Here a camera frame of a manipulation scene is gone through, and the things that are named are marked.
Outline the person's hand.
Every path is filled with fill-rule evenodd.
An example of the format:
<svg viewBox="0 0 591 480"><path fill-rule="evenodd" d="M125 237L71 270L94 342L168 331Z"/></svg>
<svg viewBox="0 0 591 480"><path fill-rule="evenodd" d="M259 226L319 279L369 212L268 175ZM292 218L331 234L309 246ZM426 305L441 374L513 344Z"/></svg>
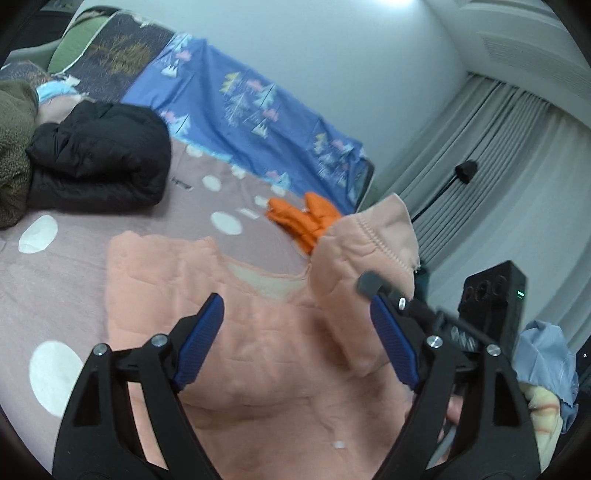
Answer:
<svg viewBox="0 0 591 480"><path fill-rule="evenodd" d="M452 395L444 420L443 430L440 434L437 453L443 457L450 449L455 440L457 427L460 422L464 399L458 395Z"/></svg>

